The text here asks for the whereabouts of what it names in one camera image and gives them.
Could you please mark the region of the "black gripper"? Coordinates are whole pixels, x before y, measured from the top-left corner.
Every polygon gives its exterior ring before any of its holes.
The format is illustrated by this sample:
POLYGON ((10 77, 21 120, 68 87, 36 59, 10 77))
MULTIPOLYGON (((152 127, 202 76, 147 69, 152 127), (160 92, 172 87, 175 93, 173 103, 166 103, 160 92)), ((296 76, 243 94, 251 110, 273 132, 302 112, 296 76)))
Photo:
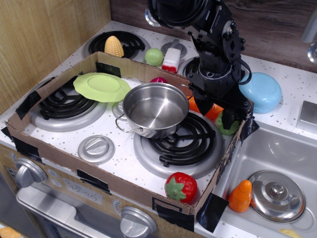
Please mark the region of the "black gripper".
POLYGON ((190 73, 193 96, 189 100, 190 110, 206 115, 217 104, 224 108, 222 124, 230 129, 235 121, 247 120, 252 103, 241 93, 239 82, 246 75, 244 70, 228 72, 220 78, 204 77, 200 73, 190 73))

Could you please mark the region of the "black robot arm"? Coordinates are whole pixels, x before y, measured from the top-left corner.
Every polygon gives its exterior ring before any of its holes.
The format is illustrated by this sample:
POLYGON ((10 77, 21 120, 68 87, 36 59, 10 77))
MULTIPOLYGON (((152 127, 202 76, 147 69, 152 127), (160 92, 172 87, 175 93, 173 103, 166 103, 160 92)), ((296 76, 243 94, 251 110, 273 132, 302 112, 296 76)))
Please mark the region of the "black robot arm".
POLYGON ((191 37, 199 55, 197 72, 187 73, 189 87, 201 114, 217 104, 223 107, 225 129, 252 115, 251 103, 239 85, 249 66, 241 59, 245 40, 239 36, 232 13, 221 0, 150 0, 150 18, 160 26, 191 37))

